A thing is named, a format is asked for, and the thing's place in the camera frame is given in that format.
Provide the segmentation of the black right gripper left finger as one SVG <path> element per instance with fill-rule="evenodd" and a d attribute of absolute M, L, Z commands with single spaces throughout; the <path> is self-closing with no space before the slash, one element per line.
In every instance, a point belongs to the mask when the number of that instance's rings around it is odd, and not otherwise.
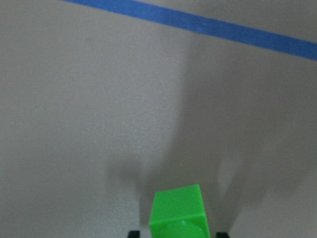
<path fill-rule="evenodd" d="M 137 231 L 137 230 L 129 231 L 127 238 L 140 238 L 140 231 Z"/>

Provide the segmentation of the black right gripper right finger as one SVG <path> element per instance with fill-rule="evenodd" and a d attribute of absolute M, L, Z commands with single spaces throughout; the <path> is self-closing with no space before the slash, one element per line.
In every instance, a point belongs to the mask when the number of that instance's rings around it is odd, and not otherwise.
<path fill-rule="evenodd" d="M 226 232 L 217 232 L 216 238 L 228 238 L 228 233 Z"/>

